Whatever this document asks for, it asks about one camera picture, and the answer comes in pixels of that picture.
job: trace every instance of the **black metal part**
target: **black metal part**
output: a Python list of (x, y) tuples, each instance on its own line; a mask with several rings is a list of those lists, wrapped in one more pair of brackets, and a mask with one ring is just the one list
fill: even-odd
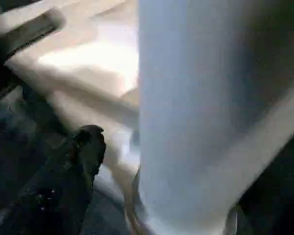
[(8, 208), (0, 235), (78, 234), (105, 147), (93, 125), (63, 143)]

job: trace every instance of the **white pipe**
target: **white pipe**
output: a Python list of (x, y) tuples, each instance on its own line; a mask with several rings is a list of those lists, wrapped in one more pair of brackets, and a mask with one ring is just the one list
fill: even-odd
[(139, 195), (155, 234), (221, 234), (247, 187), (220, 174), (260, 112), (240, 71), (247, 3), (140, 0)]

